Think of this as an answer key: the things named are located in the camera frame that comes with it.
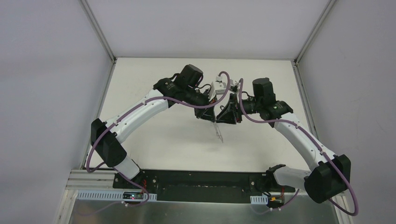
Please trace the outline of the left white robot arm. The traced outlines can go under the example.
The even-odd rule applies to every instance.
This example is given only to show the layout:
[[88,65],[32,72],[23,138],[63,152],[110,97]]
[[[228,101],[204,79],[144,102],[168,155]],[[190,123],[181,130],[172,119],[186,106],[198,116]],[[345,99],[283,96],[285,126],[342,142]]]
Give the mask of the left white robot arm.
[[123,113],[106,121],[94,120],[91,123],[92,151],[106,166],[122,173],[126,185],[132,189],[140,187],[141,169],[128,157],[122,142],[146,121],[175,103],[184,102],[196,109],[207,108],[210,104],[208,96],[198,91],[203,77],[202,70],[188,64],[173,77],[158,80],[148,94]]

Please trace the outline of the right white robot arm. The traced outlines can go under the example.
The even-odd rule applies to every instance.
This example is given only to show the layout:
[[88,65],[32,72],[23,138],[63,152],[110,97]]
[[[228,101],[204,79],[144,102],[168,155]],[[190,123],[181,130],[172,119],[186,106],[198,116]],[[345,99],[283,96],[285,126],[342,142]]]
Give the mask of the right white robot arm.
[[230,123],[237,124],[245,116],[255,123],[269,124],[289,141],[309,168],[301,170],[278,165],[265,178],[267,189],[277,191],[282,186],[302,189],[316,203],[331,200],[345,190],[353,192],[350,159],[344,154],[336,155],[308,132],[293,109],[286,102],[276,99],[268,78],[254,80],[253,95],[248,95],[246,99],[242,98],[242,85],[242,80],[230,80],[220,86],[212,86],[215,95],[231,92],[228,103],[215,120],[223,123],[223,117],[230,115]]

